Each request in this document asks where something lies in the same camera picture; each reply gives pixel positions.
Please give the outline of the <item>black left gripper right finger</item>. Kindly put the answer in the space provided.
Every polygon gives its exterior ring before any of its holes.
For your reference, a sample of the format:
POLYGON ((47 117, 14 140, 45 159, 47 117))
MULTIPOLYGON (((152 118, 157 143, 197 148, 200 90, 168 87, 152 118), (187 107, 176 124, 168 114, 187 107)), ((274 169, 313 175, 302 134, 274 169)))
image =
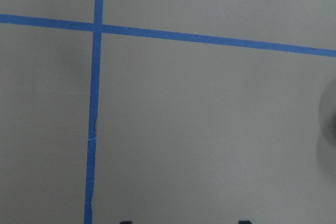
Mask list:
POLYGON ((238 220, 238 224, 251 224, 250 220, 238 220))

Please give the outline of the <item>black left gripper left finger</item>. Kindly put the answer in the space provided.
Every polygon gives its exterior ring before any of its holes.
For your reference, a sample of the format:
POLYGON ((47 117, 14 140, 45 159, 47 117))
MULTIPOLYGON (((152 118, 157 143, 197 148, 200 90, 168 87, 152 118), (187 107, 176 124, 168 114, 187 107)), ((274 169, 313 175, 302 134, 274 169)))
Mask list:
POLYGON ((119 224, 133 224, 133 221, 121 221, 119 224))

